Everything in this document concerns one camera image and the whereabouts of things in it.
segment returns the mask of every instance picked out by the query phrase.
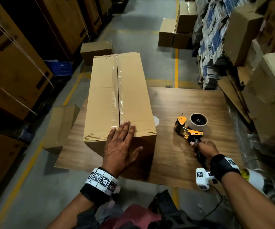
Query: wooden table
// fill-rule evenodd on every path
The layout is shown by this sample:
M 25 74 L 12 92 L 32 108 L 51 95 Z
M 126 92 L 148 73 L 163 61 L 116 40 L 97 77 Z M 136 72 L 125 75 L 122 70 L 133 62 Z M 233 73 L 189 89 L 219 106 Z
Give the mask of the wooden table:
M 202 140 L 212 140 L 220 153 L 232 158 L 242 167 L 242 159 L 235 139 L 223 92 L 193 89 L 148 87 L 152 113 L 160 120 L 157 129 L 155 154 L 147 182 L 198 189 L 195 170 L 201 165 L 192 147 L 177 135 L 174 124 L 179 115 L 189 117 L 202 113 L 208 118 Z M 64 169 L 92 171 L 100 167 L 102 158 L 83 142 L 87 100 L 74 123 L 70 135 L 55 164 Z

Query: gray floor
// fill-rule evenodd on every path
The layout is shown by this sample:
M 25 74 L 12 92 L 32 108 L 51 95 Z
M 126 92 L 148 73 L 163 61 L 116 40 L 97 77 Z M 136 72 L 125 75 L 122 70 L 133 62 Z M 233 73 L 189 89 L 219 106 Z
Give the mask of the gray floor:
M 102 33 L 100 40 L 112 40 L 116 53 L 139 51 L 145 77 L 166 80 L 169 86 L 175 79 L 175 50 L 158 48 L 158 31 L 163 18 L 175 18 L 176 0 L 130 0 L 124 14 L 116 15 Z M 196 86 L 199 76 L 195 58 L 190 50 L 179 50 L 179 87 Z M 54 106 L 60 106 L 72 90 L 80 75 L 78 70 L 59 94 Z M 90 75 L 84 74 L 71 96 L 69 104 L 82 106 L 87 98 Z M 56 155 L 42 150 L 34 166 L 26 170 L 34 158 L 45 134 L 50 113 L 38 129 L 25 158 L 0 198 L 0 228 L 45 228 L 60 211 L 77 195 L 88 173 L 54 167 Z M 121 179 L 120 207 L 125 210 L 136 203 L 147 207 L 156 193 L 173 188 Z M 208 193 L 178 189 L 179 206 L 193 219 L 201 219 L 218 203 L 216 196 Z M 231 228 L 231 213 L 219 207 L 208 219 Z

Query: person's left hand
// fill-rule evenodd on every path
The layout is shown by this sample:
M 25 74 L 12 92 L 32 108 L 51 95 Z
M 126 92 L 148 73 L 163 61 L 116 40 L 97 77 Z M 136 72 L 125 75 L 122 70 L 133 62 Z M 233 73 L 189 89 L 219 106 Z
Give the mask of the person's left hand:
M 143 147 L 138 147 L 129 153 L 129 146 L 135 133 L 135 125 L 130 122 L 122 123 L 118 130 L 111 129 L 104 148 L 104 162 L 102 168 L 110 172 L 115 178 L 134 162 Z

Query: person's left arm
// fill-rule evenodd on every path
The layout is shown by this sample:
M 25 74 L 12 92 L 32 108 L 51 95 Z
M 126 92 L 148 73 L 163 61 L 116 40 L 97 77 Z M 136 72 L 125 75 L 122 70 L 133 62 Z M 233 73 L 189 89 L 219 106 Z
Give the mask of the person's left arm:
M 135 125 L 130 122 L 122 123 L 118 130 L 113 128 L 108 137 L 104 149 L 104 162 L 101 166 L 113 177 L 119 175 L 127 169 L 137 158 L 143 147 L 138 147 L 132 153 L 129 153 L 129 146 L 134 137 Z M 77 216 L 92 208 L 94 213 L 99 206 L 79 193 L 71 203 L 58 215 L 58 217 L 47 227 L 47 229 L 71 229 L 77 227 Z

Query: person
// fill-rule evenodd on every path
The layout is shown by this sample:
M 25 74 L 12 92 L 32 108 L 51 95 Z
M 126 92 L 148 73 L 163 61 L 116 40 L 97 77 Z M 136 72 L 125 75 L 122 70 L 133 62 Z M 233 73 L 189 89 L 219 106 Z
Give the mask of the person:
M 113 128 L 110 131 L 104 148 L 104 161 L 99 168 L 101 172 L 108 173 L 117 179 L 136 160 L 143 147 L 138 147 L 132 153 L 128 152 L 134 133 L 135 125 L 130 126 L 129 121 L 122 123 L 118 130 Z M 212 141 L 192 144 L 209 161 L 221 156 Z M 254 188 L 238 172 L 226 172 L 220 181 L 242 228 L 275 229 L 275 205 L 263 193 Z M 108 201 L 110 197 L 106 198 L 107 195 L 101 191 L 98 191 L 97 197 L 94 197 L 92 195 L 95 191 L 98 190 L 90 184 L 85 184 L 81 192 L 47 228 L 147 229 L 151 222 L 161 219 L 160 215 L 135 205 L 132 208 L 129 207 L 121 217 L 109 218 L 99 225 L 95 219 L 95 213 L 100 204 Z

